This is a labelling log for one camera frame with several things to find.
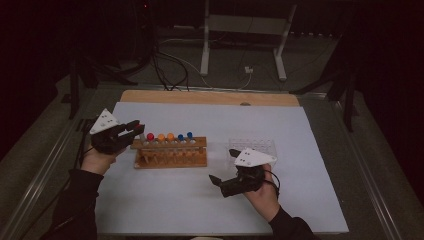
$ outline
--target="white triangular tag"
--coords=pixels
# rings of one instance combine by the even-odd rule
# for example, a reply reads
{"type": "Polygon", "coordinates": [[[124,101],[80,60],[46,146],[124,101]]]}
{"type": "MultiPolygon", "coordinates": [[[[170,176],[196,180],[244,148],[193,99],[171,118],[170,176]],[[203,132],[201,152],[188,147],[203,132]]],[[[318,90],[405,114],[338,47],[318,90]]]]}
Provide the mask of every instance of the white triangular tag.
{"type": "Polygon", "coordinates": [[[238,155],[238,157],[234,161],[234,164],[242,167],[255,167],[269,163],[272,167],[274,166],[276,161],[277,158],[274,156],[258,152],[251,148],[245,148],[238,155]]]}
{"type": "Polygon", "coordinates": [[[119,121],[105,108],[91,128],[90,134],[93,135],[117,125],[119,121]]]}

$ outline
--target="black cable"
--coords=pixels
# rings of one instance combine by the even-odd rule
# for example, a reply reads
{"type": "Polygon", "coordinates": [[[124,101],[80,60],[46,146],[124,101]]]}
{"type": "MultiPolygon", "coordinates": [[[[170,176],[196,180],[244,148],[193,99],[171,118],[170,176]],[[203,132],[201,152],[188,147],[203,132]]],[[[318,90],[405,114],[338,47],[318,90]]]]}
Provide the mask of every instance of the black cable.
{"type": "Polygon", "coordinates": [[[159,54],[161,54],[161,55],[164,55],[164,56],[166,56],[166,57],[168,57],[168,58],[170,58],[170,59],[167,59],[167,60],[178,63],[178,65],[180,65],[180,66],[181,66],[181,68],[184,70],[184,78],[183,78],[182,80],[180,80],[179,82],[175,83],[175,84],[172,86],[171,91],[172,91],[174,88],[177,88],[177,89],[178,89],[178,87],[177,87],[177,86],[178,86],[179,84],[183,83],[184,81],[186,81],[186,87],[187,87],[187,90],[189,91],[189,89],[188,89],[188,70],[187,70],[187,68],[185,67],[184,63],[182,63],[182,62],[181,62],[178,58],[176,58],[176,57],[174,57],[174,56],[171,56],[171,55],[169,55],[169,54],[166,54],[166,53],[163,53],[163,52],[158,52],[158,53],[159,53],[159,54]]]}
{"type": "Polygon", "coordinates": [[[196,29],[195,32],[190,32],[190,33],[185,33],[185,34],[181,34],[181,35],[165,35],[165,34],[161,34],[161,38],[162,39],[176,39],[176,38],[184,38],[184,39],[191,39],[193,37],[203,37],[204,35],[204,30],[203,29],[196,29]]]}
{"type": "Polygon", "coordinates": [[[268,75],[268,77],[278,87],[278,91],[280,91],[280,92],[283,91],[283,88],[284,88],[284,85],[286,84],[286,81],[281,81],[278,78],[276,79],[275,76],[270,73],[270,70],[268,69],[268,67],[265,66],[264,64],[253,64],[252,66],[257,66],[257,67],[261,67],[261,68],[265,69],[265,72],[268,75]]]}
{"type": "MultiPolygon", "coordinates": [[[[88,149],[87,151],[84,152],[85,138],[87,137],[87,134],[88,134],[89,129],[91,129],[91,127],[93,126],[93,123],[94,123],[94,121],[91,124],[87,124],[85,126],[85,128],[83,129],[83,136],[81,138],[80,145],[78,146],[77,155],[76,155],[75,160],[74,160],[73,169],[76,169],[77,168],[77,163],[80,163],[80,166],[81,166],[82,159],[84,157],[84,154],[87,153],[88,151],[90,151],[92,149],[92,148],[90,148],[90,149],[88,149]]],[[[55,194],[55,196],[53,197],[53,199],[50,200],[49,203],[47,203],[47,205],[41,210],[41,212],[29,224],[29,226],[27,227],[27,229],[22,233],[21,237],[19,238],[20,240],[22,240],[28,234],[28,232],[40,220],[41,216],[43,216],[46,213],[46,211],[52,206],[52,204],[59,198],[60,194],[66,189],[66,187],[68,186],[69,182],[70,182],[70,177],[68,177],[66,179],[65,184],[62,185],[62,187],[60,188],[60,190],[58,191],[58,193],[55,194]]]]}
{"type": "Polygon", "coordinates": [[[88,210],[90,210],[91,208],[94,208],[95,206],[95,200],[90,203],[88,205],[87,208],[83,209],[81,212],[77,213],[76,215],[67,218],[65,221],[61,222],[60,224],[56,225],[52,230],[46,232],[45,234],[43,234],[40,237],[40,240],[44,240],[47,239],[48,237],[52,236],[54,233],[56,233],[57,231],[59,231],[60,229],[63,229],[64,227],[66,227],[67,225],[69,225],[70,223],[72,223],[73,221],[75,221],[76,219],[82,217],[84,214],[86,214],[88,212],[88,210]]]}
{"type": "Polygon", "coordinates": [[[263,34],[260,34],[260,35],[256,34],[260,37],[259,37],[259,40],[255,41],[255,40],[250,40],[250,39],[237,39],[237,37],[234,36],[235,33],[228,33],[228,32],[226,32],[226,33],[227,33],[226,35],[224,35],[223,37],[221,37],[217,40],[211,40],[210,48],[211,49],[222,49],[222,48],[245,49],[245,48],[249,48],[249,47],[255,46],[257,44],[266,42],[268,39],[271,38],[270,35],[263,36],[263,34]],[[225,38],[230,39],[231,43],[226,43],[225,38]],[[249,41],[251,41],[251,42],[246,43],[246,44],[239,44],[238,43],[238,42],[249,42],[249,41]]]}
{"type": "Polygon", "coordinates": [[[186,87],[187,87],[187,90],[189,90],[189,88],[188,88],[188,70],[187,70],[187,68],[184,66],[184,64],[178,59],[178,58],[175,58],[175,57],[173,57],[173,56],[171,56],[171,55],[168,55],[168,54],[166,54],[166,53],[162,53],[162,52],[160,52],[160,51],[156,51],[156,53],[154,54],[154,56],[152,57],[152,60],[153,60],[153,67],[154,67],[154,69],[155,69],[155,71],[156,71],[156,75],[158,76],[158,78],[159,78],[159,81],[162,83],[162,85],[164,86],[164,90],[167,90],[167,91],[172,91],[172,90],[174,90],[174,89],[178,89],[178,90],[180,90],[179,88],[178,88],[178,85],[179,84],[181,84],[181,83],[183,83],[184,81],[186,81],[186,87]],[[178,81],[177,83],[172,83],[166,76],[165,76],[165,72],[163,71],[163,69],[161,69],[160,67],[159,67],[159,63],[158,63],[158,58],[159,59],[164,59],[164,60],[168,60],[168,61],[172,61],[172,62],[175,62],[175,63],[177,63],[178,65],[180,65],[181,66],[181,68],[183,68],[183,70],[184,70],[184,77],[183,77],[183,79],[182,80],[180,80],[180,81],[178,81]]]}
{"type": "Polygon", "coordinates": [[[292,70],[290,72],[287,72],[287,80],[289,79],[290,75],[292,75],[293,73],[295,73],[295,72],[299,71],[300,69],[302,69],[302,68],[304,68],[304,67],[306,67],[306,66],[308,66],[308,65],[310,65],[310,64],[312,64],[314,62],[316,62],[327,51],[327,49],[328,49],[328,47],[330,45],[331,45],[331,42],[329,42],[327,44],[327,46],[325,46],[324,50],[322,50],[321,53],[318,54],[312,61],[309,61],[308,63],[305,63],[302,66],[300,66],[298,68],[295,68],[294,70],[292,70]]]}
{"type": "MultiPolygon", "coordinates": [[[[253,24],[253,17],[252,17],[252,18],[251,18],[251,20],[250,20],[249,27],[247,28],[247,31],[246,31],[246,33],[245,33],[245,34],[248,34],[248,33],[249,33],[250,28],[252,27],[252,24],[253,24]]],[[[244,47],[244,49],[243,49],[243,54],[241,55],[241,57],[240,57],[240,61],[239,61],[239,64],[238,64],[238,66],[237,66],[237,78],[238,78],[239,80],[244,80],[244,79],[246,78],[246,76],[245,76],[245,77],[243,77],[242,79],[240,79],[239,74],[240,74],[240,66],[241,66],[241,65],[242,65],[242,63],[243,63],[244,55],[246,54],[246,51],[247,51],[247,49],[248,49],[249,47],[250,47],[249,45],[246,45],[246,47],[244,47]]]]}
{"type": "Polygon", "coordinates": [[[264,172],[269,172],[269,173],[271,173],[276,179],[277,179],[277,181],[278,181],[278,187],[277,187],[277,185],[275,185],[275,183],[273,183],[272,181],[268,181],[268,180],[266,180],[266,179],[264,179],[264,182],[266,182],[266,183],[268,183],[268,184],[271,184],[273,187],[274,187],[274,189],[275,189],[275,192],[276,192],[276,194],[277,194],[277,199],[278,199],[278,196],[280,195],[280,179],[278,179],[278,177],[277,177],[277,175],[275,175],[273,172],[271,172],[271,171],[268,171],[268,170],[264,170],[264,172]]]}
{"type": "MultiPolygon", "coordinates": [[[[136,10],[136,5],[134,3],[134,0],[131,0],[131,6],[132,6],[132,11],[134,12],[134,17],[135,17],[135,24],[134,24],[134,30],[135,30],[135,34],[134,34],[134,46],[133,46],[133,52],[131,54],[130,58],[133,58],[133,56],[135,55],[135,51],[137,49],[137,33],[138,33],[138,28],[139,28],[139,16],[137,14],[137,10],[136,10]]],[[[103,8],[103,5],[100,6],[101,12],[102,12],[102,16],[103,19],[105,21],[105,23],[109,26],[109,21],[106,18],[105,15],[105,11],[103,8]]],[[[154,31],[152,29],[154,29],[154,23],[153,20],[151,19],[151,14],[150,14],[150,10],[149,10],[149,16],[147,18],[145,18],[145,20],[147,21],[147,25],[150,26],[151,29],[148,29],[148,32],[151,31],[151,34],[154,34],[154,31]]],[[[138,73],[139,71],[141,71],[144,67],[146,67],[146,65],[149,63],[150,58],[152,57],[153,54],[153,49],[154,49],[154,39],[151,40],[151,38],[146,38],[145,35],[149,35],[149,34],[141,34],[141,37],[143,37],[143,42],[146,43],[145,46],[145,56],[141,56],[139,58],[139,60],[137,61],[137,65],[125,70],[116,70],[116,68],[113,67],[109,67],[107,66],[111,71],[117,73],[117,74],[121,74],[123,76],[129,77],[131,75],[134,75],[136,73],[138,73]]]]}

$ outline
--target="metal stand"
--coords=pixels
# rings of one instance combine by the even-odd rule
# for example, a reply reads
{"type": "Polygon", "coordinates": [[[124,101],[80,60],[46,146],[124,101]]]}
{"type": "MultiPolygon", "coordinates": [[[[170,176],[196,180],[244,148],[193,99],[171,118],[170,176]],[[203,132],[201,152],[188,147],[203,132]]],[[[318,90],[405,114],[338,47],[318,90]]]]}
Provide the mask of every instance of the metal stand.
{"type": "Polygon", "coordinates": [[[241,33],[260,33],[270,35],[281,35],[280,45],[274,49],[273,54],[278,71],[278,78],[281,81],[287,80],[281,54],[289,35],[291,23],[297,5],[292,5],[289,16],[283,18],[258,18],[241,16],[224,16],[209,14],[209,0],[205,0],[205,30],[203,40],[202,62],[200,65],[200,74],[208,75],[209,68],[209,31],[241,32],[241,33]]]}

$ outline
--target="human hand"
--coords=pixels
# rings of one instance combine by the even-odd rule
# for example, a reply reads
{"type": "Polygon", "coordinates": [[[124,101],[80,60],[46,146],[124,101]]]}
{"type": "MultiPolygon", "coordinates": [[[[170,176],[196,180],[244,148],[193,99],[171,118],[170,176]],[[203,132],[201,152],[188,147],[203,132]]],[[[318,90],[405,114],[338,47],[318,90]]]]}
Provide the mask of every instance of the human hand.
{"type": "Polygon", "coordinates": [[[104,175],[110,168],[110,165],[116,162],[116,157],[125,151],[125,148],[114,154],[105,154],[98,152],[95,148],[88,146],[89,151],[84,156],[81,170],[104,175]]]}
{"type": "MultiPolygon", "coordinates": [[[[265,180],[274,182],[272,179],[271,166],[269,164],[263,165],[265,170],[265,180]]],[[[278,203],[277,193],[275,188],[264,182],[256,192],[246,192],[244,196],[250,201],[256,211],[263,217],[267,222],[270,222],[280,210],[280,204],[278,203]]]]}

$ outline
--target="white tabletop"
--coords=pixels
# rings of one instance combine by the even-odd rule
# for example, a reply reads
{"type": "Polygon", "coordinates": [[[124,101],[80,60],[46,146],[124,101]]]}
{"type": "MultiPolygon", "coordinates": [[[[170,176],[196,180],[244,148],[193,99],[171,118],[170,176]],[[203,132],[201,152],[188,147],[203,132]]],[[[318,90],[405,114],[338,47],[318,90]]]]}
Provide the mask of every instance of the white tabletop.
{"type": "Polygon", "coordinates": [[[106,173],[96,206],[99,233],[142,235],[269,234],[271,228],[243,195],[223,198],[209,174],[235,177],[228,141],[274,140],[280,204],[317,233],[348,227],[302,107],[117,103],[121,123],[141,120],[145,132],[206,136],[204,168],[134,169],[128,149],[106,173]]]}

